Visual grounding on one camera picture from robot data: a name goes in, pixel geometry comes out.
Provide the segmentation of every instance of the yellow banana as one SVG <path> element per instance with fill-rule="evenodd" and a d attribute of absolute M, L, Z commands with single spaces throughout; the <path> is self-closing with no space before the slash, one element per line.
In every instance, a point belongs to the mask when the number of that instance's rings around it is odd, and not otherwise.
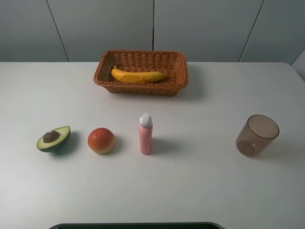
<path fill-rule="evenodd" d="M 151 83 L 156 82 L 165 77 L 160 72 L 147 72 L 147 73 L 130 73 L 117 69 L 116 66 L 111 71 L 114 79 L 124 83 Z"/>

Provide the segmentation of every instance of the wall seam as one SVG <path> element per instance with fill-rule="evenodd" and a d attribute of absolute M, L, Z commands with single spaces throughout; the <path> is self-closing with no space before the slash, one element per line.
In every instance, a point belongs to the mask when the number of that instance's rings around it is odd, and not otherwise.
<path fill-rule="evenodd" d="M 153 47 L 154 47 L 154 2 L 155 2 L 155 0 L 153 0 L 153 7 L 152 7 L 152 50 L 153 50 Z"/>
<path fill-rule="evenodd" d="M 259 8 L 259 11 L 258 11 L 258 13 L 257 13 L 257 16 L 256 16 L 255 20 L 254 20 L 254 23 L 253 23 L 253 26 L 252 26 L 251 31 L 250 31 L 250 33 L 249 33 L 248 39 L 247 39 L 246 43 L 244 44 L 244 49 L 243 49 L 243 51 L 242 51 L 242 54 L 241 54 L 240 57 L 239 57 L 238 62 L 240 62 L 240 60 L 241 60 L 241 58 L 242 58 L 242 56 L 243 56 L 244 50 L 246 49 L 246 46 L 247 46 L 247 44 L 248 44 L 248 41 L 249 41 L 250 36 L 251 36 L 251 33 L 252 33 L 252 31 L 253 31 L 253 28 L 254 28 L 254 26 L 255 26 L 255 23 L 256 23 L 256 21 L 257 21 L 257 18 L 258 18 L 258 16 L 259 16 L 260 12 L 261 12 L 261 9 L 262 9 L 262 7 L 263 7 L 264 2 L 265 2 L 265 0 L 263 0 L 262 5 L 261 5 L 261 7 Z"/>
<path fill-rule="evenodd" d="M 55 24 L 55 27 L 56 27 L 57 33 L 58 33 L 59 38 L 60 38 L 60 40 L 61 40 L 62 47 L 63 47 L 63 49 L 65 50 L 65 54 L 66 54 L 66 56 L 67 56 L 68 62 L 70 62 L 69 57 L 68 57 L 68 54 L 67 54 L 67 51 L 66 51 L 65 46 L 64 46 L 64 44 L 63 44 L 63 42 L 62 42 L 61 34 L 59 33 L 59 30 L 58 30 L 58 28 L 57 28 L 56 21 L 55 21 L 55 19 L 54 19 L 54 16 L 53 16 L 53 13 L 52 13 L 52 11 L 51 11 L 51 8 L 50 8 L 50 5 L 49 5 L 48 0 L 46 0 L 46 2 L 47 2 L 47 5 L 48 5 L 48 7 L 49 7 L 49 10 L 50 10 L 51 16 L 52 16 L 52 18 L 53 18 L 53 21 L 54 21 L 54 24 Z"/>

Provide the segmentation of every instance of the peach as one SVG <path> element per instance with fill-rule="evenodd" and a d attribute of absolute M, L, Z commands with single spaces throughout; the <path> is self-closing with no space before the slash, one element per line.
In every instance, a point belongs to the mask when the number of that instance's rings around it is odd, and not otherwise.
<path fill-rule="evenodd" d="M 97 154 L 109 153 L 115 143 L 113 133 L 106 128 L 97 128 L 93 130 L 88 137 L 88 146 Z"/>

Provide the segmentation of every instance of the wicker basket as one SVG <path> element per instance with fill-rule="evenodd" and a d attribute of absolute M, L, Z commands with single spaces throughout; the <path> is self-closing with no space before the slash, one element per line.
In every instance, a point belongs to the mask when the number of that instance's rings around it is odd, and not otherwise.
<path fill-rule="evenodd" d="M 156 83 L 122 83 L 114 79 L 114 66 L 127 72 L 158 71 L 165 78 Z M 109 50 L 101 58 L 94 82 L 111 93 L 176 95 L 188 84 L 186 57 L 180 52 Z"/>

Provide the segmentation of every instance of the white bottle cap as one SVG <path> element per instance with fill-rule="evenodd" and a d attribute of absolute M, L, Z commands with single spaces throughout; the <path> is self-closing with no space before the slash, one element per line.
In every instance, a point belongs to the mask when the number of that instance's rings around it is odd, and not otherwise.
<path fill-rule="evenodd" d="M 144 128 L 149 128 L 153 124 L 152 118 L 147 113 L 140 118 L 140 125 Z"/>

